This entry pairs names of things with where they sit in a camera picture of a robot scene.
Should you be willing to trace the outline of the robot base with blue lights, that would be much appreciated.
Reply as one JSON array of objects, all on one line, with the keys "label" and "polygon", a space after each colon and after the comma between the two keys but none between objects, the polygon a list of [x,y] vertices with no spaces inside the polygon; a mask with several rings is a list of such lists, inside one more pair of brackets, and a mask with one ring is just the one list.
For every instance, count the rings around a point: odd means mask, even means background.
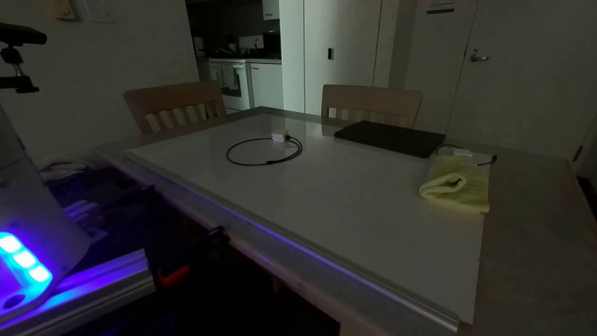
[{"label": "robot base with blue lights", "polygon": [[0,319],[31,309],[87,248],[0,110]]}]

